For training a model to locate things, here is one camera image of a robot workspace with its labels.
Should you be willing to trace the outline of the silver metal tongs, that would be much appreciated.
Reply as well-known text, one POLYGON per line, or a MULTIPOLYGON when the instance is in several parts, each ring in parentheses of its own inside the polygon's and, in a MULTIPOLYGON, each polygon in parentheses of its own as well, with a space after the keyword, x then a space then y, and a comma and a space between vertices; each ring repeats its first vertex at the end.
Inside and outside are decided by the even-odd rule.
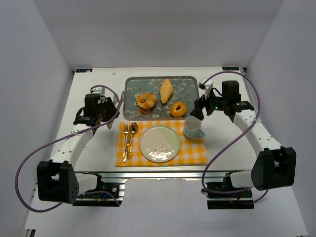
POLYGON ((108 129, 111 129, 112 126, 113 126, 113 123, 114 123, 114 120, 119 116, 119 109, 120 109, 120 106, 121 104, 123 103, 124 101, 124 98, 125 98, 125 92, 122 91, 121 92, 121 95, 120 95, 120 98, 118 98, 117 96, 113 96, 113 104, 114 104, 114 108, 116 109, 116 112, 118 113, 112 120, 110 120, 108 123, 107 123, 107 128, 108 129))

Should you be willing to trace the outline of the round twisted bread roll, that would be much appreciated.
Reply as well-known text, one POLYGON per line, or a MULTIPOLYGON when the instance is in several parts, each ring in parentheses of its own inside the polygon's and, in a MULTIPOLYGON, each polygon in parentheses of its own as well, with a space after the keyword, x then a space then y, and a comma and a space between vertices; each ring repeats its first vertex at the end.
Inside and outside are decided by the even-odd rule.
POLYGON ((143 109, 150 109, 154 107, 157 98, 154 93, 142 93, 137 97, 137 105, 143 109))

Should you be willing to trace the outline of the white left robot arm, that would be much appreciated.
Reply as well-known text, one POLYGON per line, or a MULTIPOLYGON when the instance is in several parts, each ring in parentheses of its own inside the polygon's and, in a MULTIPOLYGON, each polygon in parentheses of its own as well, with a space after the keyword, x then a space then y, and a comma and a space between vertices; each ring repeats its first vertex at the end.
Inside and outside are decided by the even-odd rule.
POLYGON ((96 126, 108 122, 117 109, 101 90, 87 94, 84 107, 78 110, 72 136, 48 161, 37 166, 38 195, 42 201, 73 204, 85 192, 101 190, 101 177, 91 173, 75 173, 74 167, 87 143, 96 133, 96 126))

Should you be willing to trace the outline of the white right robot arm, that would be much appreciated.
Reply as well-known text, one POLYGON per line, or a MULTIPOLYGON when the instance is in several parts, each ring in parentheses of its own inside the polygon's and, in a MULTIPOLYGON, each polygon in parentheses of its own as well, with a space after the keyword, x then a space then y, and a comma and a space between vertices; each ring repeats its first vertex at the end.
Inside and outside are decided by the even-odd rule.
POLYGON ((217 193, 234 193, 244 188, 263 191, 292 186, 296 167, 294 149, 284 147, 259 122, 252 105, 248 101, 242 101, 236 80, 222 82, 219 96, 214 92, 215 89, 209 87, 207 95, 195 100, 190 114, 203 120, 203 110, 206 110, 208 116, 214 111, 223 111, 242 131, 257 157, 251 170, 226 174, 224 184, 217 193))

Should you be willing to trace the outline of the small brown bread piece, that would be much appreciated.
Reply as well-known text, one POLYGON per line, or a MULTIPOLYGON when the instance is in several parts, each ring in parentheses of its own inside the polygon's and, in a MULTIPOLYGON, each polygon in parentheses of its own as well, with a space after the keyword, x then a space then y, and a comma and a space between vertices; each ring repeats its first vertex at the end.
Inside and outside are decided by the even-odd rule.
POLYGON ((152 111, 152 108, 144 109, 144 108, 140 107, 139 111, 140 111, 141 114, 146 115, 146 114, 148 114, 148 113, 150 113, 152 111))

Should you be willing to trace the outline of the gold fork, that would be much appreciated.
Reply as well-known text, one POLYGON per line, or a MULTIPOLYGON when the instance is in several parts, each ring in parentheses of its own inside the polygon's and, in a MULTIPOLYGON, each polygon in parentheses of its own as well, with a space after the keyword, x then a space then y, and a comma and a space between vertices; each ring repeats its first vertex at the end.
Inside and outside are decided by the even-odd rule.
POLYGON ((124 133, 124 148, 123 148, 123 163, 126 162, 126 158, 125 158, 125 154, 126 154, 126 145, 127 145, 127 137, 128 137, 128 134, 129 134, 129 125, 128 123, 125 123, 124 124, 124 130, 123 130, 123 133, 124 133))

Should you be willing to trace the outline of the gold knife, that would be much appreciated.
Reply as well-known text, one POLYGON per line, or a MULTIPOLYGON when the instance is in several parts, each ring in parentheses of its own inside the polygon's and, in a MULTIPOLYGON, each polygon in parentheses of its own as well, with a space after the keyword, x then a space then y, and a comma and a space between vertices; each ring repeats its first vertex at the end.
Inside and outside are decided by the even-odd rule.
POLYGON ((131 135, 132 135, 132 125, 129 126, 129 130, 128 130, 127 141, 126 141, 126 148, 125 148, 125 157, 124 157, 125 160, 127 160, 127 156, 128 156, 128 152, 129 152, 131 135))

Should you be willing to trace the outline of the gold spoon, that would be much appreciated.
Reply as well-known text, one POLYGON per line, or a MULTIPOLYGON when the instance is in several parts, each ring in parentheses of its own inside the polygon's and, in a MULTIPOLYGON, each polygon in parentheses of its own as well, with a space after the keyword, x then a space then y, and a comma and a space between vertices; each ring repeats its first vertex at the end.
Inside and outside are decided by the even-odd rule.
POLYGON ((128 156, 127 156, 128 160, 130 160, 132 158, 133 139, 137 133, 138 133, 138 124, 136 122, 134 122, 131 125, 131 139, 130 139, 129 151, 128 151, 128 156))

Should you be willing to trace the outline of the long flat pastry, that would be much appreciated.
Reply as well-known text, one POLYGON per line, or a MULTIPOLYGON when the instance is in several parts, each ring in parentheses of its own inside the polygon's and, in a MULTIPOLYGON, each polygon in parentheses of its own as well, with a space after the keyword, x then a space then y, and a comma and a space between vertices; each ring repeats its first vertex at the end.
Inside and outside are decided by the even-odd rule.
POLYGON ((168 78, 166 78, 160 87, 160 98, 162 104, 166 104, 173 93, 173 86, 168 78))

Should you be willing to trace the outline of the blue label sticker right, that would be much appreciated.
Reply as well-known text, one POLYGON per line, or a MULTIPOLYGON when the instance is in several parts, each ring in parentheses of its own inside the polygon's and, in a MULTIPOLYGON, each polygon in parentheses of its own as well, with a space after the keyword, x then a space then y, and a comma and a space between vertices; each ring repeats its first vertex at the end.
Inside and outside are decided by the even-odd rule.
POLYGON ((223 66, 222 67, 223 71, 239 71, 239 67, 234 67, 234 66, 223 66))

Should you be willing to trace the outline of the blue label sticker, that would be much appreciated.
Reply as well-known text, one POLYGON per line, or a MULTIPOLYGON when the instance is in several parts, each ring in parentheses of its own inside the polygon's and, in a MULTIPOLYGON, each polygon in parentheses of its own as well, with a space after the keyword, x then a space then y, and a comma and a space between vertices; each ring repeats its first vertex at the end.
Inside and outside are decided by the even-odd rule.
POLYGON ((223 66, 222 67, 223 71, 239 71, 239 67, 234 67, 234 66, 223 66))
POLYGON ((92 69, 88 68, 88 69, 76 69, 76 73, 91 73, 92 69))

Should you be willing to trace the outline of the blue label sticker left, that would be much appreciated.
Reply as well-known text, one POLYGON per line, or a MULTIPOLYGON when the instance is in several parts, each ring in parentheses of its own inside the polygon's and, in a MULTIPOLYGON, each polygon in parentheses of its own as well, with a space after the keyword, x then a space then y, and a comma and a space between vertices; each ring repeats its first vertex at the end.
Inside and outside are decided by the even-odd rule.
POLYGON ((88 69, 76 69, 76 73, 91 73, 92 69, 88 68, 88 69))

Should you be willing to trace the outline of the white round plate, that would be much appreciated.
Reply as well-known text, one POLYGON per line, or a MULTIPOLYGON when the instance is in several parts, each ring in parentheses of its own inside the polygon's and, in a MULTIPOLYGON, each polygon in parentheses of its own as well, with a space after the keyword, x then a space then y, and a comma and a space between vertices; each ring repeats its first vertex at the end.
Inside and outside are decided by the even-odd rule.
POLYGON ((179 135, 166 125, 154 125, 141 135, 139 148, 142 155, 154 163, 166 163, 174 159, 180 151, 179 135))

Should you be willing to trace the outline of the aluminium table edge rail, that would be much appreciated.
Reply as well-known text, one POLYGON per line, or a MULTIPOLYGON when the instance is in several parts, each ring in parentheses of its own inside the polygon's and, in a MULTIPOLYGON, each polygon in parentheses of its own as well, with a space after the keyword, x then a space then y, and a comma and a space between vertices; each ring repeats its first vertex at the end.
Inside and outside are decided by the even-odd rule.
POLYGON ((78 174, 97 174, 101 175, 103 178, 118 178, 118 179, 165 179, 165 178, 197 178, 201 179, 203 172, 202 171, 88 171, 88 172, 79 172, 78 174))

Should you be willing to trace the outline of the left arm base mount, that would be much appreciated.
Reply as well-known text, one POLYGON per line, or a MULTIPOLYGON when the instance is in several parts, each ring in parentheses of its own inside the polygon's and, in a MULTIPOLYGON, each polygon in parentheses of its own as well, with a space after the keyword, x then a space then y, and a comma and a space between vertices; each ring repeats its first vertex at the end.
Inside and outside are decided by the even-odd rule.
POLYGON ((126 180, 117 177, 107 177, 105 174, 98 178, 98 186, 88 191, 93 194, 79 195, 73 206, 86 207, 119 207, 124 197, 126 180))

